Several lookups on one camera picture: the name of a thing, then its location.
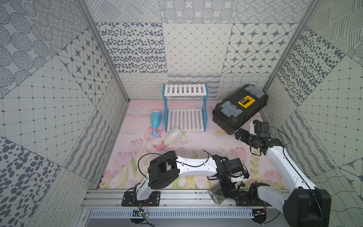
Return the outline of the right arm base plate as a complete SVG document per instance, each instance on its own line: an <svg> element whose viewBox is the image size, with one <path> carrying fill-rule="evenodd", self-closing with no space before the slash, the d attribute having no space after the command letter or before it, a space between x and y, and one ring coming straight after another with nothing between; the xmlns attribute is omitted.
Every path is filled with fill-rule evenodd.
<svg viewBox="0 0 363 227"><path fill-rule="evenodd" d="M235 200L237 207L250 207L250 206L263 207L265 205L271 207L269 203L265 203L260 198L250 196L248 191L236 190L233 192L232 198Z"/></svg>

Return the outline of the smoky grey spray bottle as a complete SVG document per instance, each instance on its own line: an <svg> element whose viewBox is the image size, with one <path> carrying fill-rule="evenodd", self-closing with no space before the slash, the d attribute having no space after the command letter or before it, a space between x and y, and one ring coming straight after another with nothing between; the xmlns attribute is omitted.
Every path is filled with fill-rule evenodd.
<svg viewBox="0 0 363 227"><path fill-rule="evenodd" d="M209 189L209 196L216 205L221 205L226 200L220 184Z"/></svg>

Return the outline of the teal spray bottle pink nozzle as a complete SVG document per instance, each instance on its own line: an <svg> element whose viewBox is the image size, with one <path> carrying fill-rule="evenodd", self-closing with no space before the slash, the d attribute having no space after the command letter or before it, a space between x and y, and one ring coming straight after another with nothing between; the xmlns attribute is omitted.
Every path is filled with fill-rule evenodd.
<svg viewBox="0 0 363 227"><path fill-rule="evenodd" d="M163 130L159 130L159 126L162 122L163 114L160 110L153 110L151 113L151 128L152 132L151 135L156 138L161 138L161 133Z"/></svg>

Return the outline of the white spray bottle pink nozzle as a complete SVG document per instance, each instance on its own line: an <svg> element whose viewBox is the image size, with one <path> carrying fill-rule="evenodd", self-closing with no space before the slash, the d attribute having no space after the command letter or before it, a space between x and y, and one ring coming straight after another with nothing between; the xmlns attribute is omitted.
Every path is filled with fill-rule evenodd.
<svg viewBox="0 0 363 227"><path fill-rule="evenodd" d="M153 147L159 151L163 151L167 146L180 140L182 137L183 133L177 127L175 127L169 131L163 145L153 145Z"/></svg>

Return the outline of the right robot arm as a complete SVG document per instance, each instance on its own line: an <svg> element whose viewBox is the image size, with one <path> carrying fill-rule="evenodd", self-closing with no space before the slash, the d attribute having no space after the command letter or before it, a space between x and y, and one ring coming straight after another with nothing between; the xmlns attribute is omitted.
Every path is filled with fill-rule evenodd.
<svg viewBox="0 0 363 227"><path fill-rule="evenodd" d="M288 187L289 196L284 196L269 186L258 186L260 200L279 210L291 227L329 225L331 195L309 180L288 155L285 145L271 137L268 122L255 120L249 131L240 128L235 138L258 148L274 164Z"/></svg>

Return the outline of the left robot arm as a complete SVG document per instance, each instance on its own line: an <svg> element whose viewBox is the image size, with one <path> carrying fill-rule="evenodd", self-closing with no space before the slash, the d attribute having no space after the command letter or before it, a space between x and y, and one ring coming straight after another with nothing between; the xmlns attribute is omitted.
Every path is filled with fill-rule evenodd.
<svg viewBox="0 0 363 227"><path fill-rule="evenodd" d="M207 153L205 159L189 159L176 155L175 151L158 154L150 161L145 181L134 187L134 200L146 201L159 189L166 188L182 176L205 176L209 180L218 180L225 198L237 197L237 183L249 180L247 167L240 159L228 159Z"/></svg>

